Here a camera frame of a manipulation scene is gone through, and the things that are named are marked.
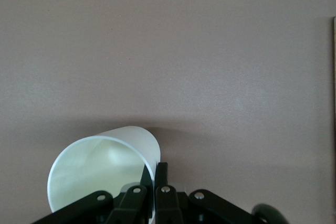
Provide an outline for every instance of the white cup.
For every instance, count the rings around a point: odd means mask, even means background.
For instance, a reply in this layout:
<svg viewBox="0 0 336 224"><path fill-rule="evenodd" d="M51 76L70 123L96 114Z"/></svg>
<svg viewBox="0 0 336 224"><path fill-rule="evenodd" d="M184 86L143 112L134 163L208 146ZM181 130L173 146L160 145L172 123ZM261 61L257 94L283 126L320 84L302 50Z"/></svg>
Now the white cup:
<svg viewBox="0 0 336 224"><path fill-rule="evenodd" d="M47 185L55 212L97 190L115 198L121 188L140 182L144 166L154 182L160 161L155 137L137 126L127 126L80 139L66 147L53 163Z"/></svg>

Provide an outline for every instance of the metal screw head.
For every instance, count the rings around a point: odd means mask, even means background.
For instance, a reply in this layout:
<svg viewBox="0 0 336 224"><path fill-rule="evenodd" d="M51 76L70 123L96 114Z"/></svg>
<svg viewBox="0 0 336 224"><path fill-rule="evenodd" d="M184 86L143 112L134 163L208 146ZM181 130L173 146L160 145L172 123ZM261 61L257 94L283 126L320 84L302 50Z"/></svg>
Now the metal screw head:
<svg viewBox="0 0 336 224"><path fill-rule="evenodd" d="M198 191L197 193L195 193L194 196L195 196L196 199L204 199L204 194L202 194L202 193L199 192L199 191Z"/></svg>
<svg viewBox="0 0 336 224"><path fill-rule="evenodd" d="M141 192L141 189L139 187L137 187L137 188L133 189L133 192L135 194L138 194L139 192Z"/></svg>
<svg viewBox="0 0 336 224"><path fill-rule="evenodd" d="M161 188L161 192L163 192L163 193L168 193L168 192L170 192L170 187L169 187L169 186L164 186L164 187L162 187L162 188Z"/></svg>
<svg viewBox="0 0 336 224"><path fill-rule="evenodd" d="M102 195L99 195L99 196L97 197L97 200L98 200L98 201L101 201L101 200L105 200L105 198L106 198L106 196L105 196L104 194L102 194Z"/></svg>
<svg viewBox="0 0 336 224"><path fill-rule="evenodd" d="M204 214L200 214L200 215L198 215L198 220L199 220L200 222L204 221L204 219L205 219Z"/></svg>

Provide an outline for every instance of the screw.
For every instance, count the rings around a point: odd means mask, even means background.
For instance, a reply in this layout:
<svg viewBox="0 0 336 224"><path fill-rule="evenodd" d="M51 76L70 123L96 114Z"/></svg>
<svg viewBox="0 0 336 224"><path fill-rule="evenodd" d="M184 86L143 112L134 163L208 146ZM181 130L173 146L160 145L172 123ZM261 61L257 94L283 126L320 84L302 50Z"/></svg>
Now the screw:
<svg viewBox="0 0 336 224"><path fill-rule="evenodd" d="M139 192L141 192L141 189L139 187L137 187L137 188L133 189L133 192L135 194L138 194Z"/></svg>
<svg viewBox="0 0 336 224"><path fill-rule="evenodd" d="M205 219L204 214L200 214L200 215L198 216L198 220L199 220L200 222L204 221L204 219Z"/></svg>
<svg viewBox="0 0 336 224"><path fill-rule="evenodd" d="M200 193L199 191L197 193L195 193L195 198L196 199L204 199L204 194Z"/></svg>
<svg viewBox="0 0 336 224"><path fill-rule="evenodd" d="M102 194L102 195L99 195L99 196L97 197L97 200L98 200L98 201L101 201L101 200L105 200L105 198L106 198L106 196L105 196L104 194Z"/></svg>
<svg viewBox="0 0 336 224"><path fill-rule="evenodd" d="M163 193L168 193L168 192L170 192L170 187L169 187L169 186L164 186L164 187L162 187L162 188L161 188L161 192L163 192Z"/></svg>

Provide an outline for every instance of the gray wall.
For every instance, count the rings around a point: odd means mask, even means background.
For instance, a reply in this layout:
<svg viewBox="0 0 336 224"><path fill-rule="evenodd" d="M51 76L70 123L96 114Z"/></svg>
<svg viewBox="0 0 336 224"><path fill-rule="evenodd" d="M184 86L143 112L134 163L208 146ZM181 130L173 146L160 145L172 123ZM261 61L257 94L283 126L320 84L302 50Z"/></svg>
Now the gray wall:
<svg viewBox="0 0 336 224"><path fill-rule="evenodd" d="M57 155L149 129L187 191L333 223L335 0L0 0L0 221L50 213Z"/></svg>

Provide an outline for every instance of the cup rim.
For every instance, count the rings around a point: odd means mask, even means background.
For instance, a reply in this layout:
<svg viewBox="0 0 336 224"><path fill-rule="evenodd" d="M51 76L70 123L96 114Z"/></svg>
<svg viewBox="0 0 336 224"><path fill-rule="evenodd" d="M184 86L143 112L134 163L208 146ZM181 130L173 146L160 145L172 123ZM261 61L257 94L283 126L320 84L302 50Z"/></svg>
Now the cup rim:
<svg viewBox="0 0 336 224"><path fill-rule="evenodd" d="M49 206L50 206L50 209L52 212L55 212L57 211L58 209L55 208L55 206L52 205L52 199L51 199L51 196L50 196L50 184L51 184L51 177L53 175L53 172L54 172L54 169L58 163L58 161L62 158L62 156L64 155L64 153L66 153L70 148L72 148L73 146L75 145L78 145L80 143L83 143L83 142L86 142L86 141L89 141L89 140L110 140L110 141L114 141L114 142L117 142L117 143L120 143L126 147L128 147L129 149L131 149L132 151L134 151L141 159L142 161L144 162L145 166L147 167L147 170L151 176L151 179L152 181L154 181L154 172L152 171L151 169L151 166L149 164L149 162L146 160L146 158L136 149L134 148L131 144L121 140L121 139L118 139L118 138L115 138L115 137L112 137L112 136L106 136L106 135L94 135L94 136L88 136L88 137L84 137L82 139L79 139L73 143L71 143L70 145L68 145L58 156L57 158L55 159L54 163L52 164L51 166L51 169L50 169L50 172L49 172L49 175L48 175L48 181L47 181L47 198L48 198L48 202L49 202Z"/></svg>

